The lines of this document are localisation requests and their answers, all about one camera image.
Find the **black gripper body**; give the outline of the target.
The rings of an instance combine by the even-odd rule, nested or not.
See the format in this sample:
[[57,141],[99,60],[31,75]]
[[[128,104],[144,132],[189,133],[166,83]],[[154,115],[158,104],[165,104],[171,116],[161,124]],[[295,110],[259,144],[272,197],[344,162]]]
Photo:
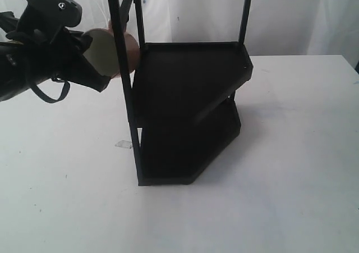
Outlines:
[[19,63],[16,81],[70,82],[71,61],[81,53],[73,43],[73,31],[58,21],[24,11],[16,25],[16,40],[24,44],[16,56]]

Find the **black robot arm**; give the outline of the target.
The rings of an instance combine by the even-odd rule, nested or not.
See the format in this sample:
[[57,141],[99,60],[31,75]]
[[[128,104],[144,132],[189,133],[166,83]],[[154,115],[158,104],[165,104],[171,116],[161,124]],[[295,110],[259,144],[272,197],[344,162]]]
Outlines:
[[101,75],[84,57],[93,39],[73,31],[81,11],[46,13],[27,6],[18,19],[13,12],[1,13],[1,100],[32,90],[43,101],[62,101],[72,83],[98,92],[110,77]]

